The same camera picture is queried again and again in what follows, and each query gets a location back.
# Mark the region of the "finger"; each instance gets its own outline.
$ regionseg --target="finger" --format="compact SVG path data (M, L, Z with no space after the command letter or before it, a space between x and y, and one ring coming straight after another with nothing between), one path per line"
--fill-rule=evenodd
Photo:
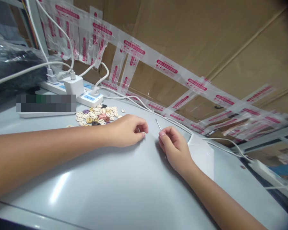
M163 152L166 154L165 146L164 146L164 144L163 144L163 142L162 142L162 140L161 140L160 137L159 137L159 145L160 145L160 147L162 148Z
M162 129L163 132L166 134L171 134L171 135L181 135L180 132L174 127L174 126L168 126Z
M140 140L142 140L145 137L145 133L144 132L136 133L134 135L135 135L136 142L139 142Z
M144 132L144 129L143 129L142 125L138 125L138 128L139 128L140 132Z
M143 132L148 133L148 124L145 119L136 117L136 125L141 126L143 129Z
M162 129L162 131L170 137L172 143L178 142L180 138L183 137L180 132L173 126L166 127Z
M166 152L171 151L173 149L176 149L175 146L173 145L171 139L169 138L168 135L165 134L165 132L160 131L159 132L159 137L160 137L161 141L164 144L164 148L165 148Z

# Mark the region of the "needle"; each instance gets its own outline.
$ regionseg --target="needle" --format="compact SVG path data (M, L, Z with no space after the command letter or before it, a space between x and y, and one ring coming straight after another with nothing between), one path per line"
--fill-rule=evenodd
M160 131L162 131L162 129L160 128L160 125L159 125L159 123L158 123L157 119L156 119L156 122L157 122L157 124L158 124L158 126L159 126L159 129L160 129Z

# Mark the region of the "white charger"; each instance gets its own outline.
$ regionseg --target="white charger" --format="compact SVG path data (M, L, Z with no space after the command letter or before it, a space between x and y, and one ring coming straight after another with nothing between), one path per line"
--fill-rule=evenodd
M83 78L79 77L72 70L70 76L63 79L63 83L67 94L79 97L84 93Z

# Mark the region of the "person's left hand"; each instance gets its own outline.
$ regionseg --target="person's left hand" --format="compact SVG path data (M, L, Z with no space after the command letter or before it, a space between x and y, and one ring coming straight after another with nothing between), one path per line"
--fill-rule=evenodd
M120 119L104 126L110 133L109 146L126 147L134 145L148 133L145 119L136 115L126 114Z

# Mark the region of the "table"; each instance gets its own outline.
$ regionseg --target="table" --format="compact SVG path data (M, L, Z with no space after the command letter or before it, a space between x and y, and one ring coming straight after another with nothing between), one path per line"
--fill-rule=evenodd
M35 229L217 229L158 147L155 118L161 127L173 124L126 100L104 104L145 118L149 134L134 146L97 149L32 179L0 198L0 218ZM77 125L74 115L23 119L16 107L0 112L0 134L67 125ZM212 148L214 181L268 229L288 229L288 214L241 162Z

